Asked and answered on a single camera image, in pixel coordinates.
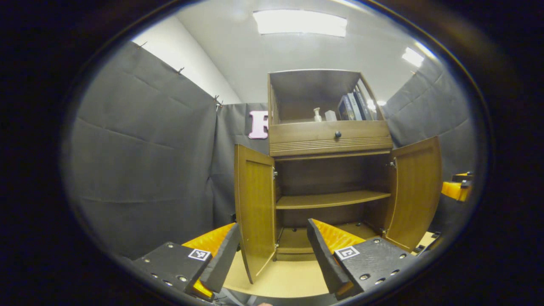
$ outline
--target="wooden cabinet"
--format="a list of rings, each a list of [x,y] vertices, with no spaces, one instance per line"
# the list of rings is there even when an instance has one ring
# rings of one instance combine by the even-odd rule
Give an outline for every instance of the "wooden cabinet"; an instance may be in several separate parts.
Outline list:
[[[359,72],[269,74],[269,156],[242,145],[234,155],[240,247],[250,282],[270,260],[312,258],[308,218],[364,239],[382,236],[408,251],[429,227],[441,190],[437,137],[392,150],[379,106],[378,120],[313,121],[314,108],[337,110],[342,95],[354,89],[375,101]]]

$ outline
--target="cabinet door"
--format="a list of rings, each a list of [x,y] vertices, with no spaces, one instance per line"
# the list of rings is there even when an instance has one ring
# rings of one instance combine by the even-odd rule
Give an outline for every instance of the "cabinet door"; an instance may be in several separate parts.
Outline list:
[[[429,228],[440,198],[442,160],[438,136],[391,152],[391,197],[385,239],[412,251]]]
[[[234,198],[249,281],[275,253],[274,159],[242,145],[234,147]]]

